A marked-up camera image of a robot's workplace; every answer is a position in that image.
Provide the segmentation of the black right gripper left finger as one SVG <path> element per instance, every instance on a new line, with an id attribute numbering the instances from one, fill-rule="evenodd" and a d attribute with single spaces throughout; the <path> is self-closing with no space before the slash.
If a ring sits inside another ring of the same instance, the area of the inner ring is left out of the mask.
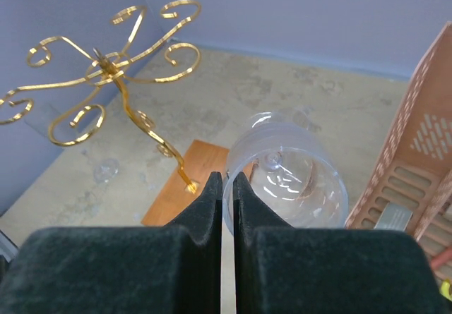
<path id="1" fill-rule="evenodd" d="M 31 234 L 1 281 L 2 313 L 219 313 L 222 177 L 162 227 Z"/>

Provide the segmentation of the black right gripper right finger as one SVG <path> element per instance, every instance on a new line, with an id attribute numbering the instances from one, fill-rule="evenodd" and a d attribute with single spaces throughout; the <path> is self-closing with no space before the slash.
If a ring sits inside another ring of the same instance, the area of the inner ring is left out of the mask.
<path id="1" fill-rule="evenodd" d="M 233 183 L 238 313 L 448 313 L 427 258 L 399 231 L 300 229 Z"/>

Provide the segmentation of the clear wine glass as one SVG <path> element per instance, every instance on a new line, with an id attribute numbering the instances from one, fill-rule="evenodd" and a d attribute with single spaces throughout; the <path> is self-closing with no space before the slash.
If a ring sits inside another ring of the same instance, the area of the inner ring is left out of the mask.
<path id="1" fill-rule="evenodd" d="M 293 227 L 342 229 L 345 184 L 306 114 L 265 111 L 247 119 L 223 174 L 223 218 L 233 229 L 233 182 L 245 173 L 255 194 Z"/>

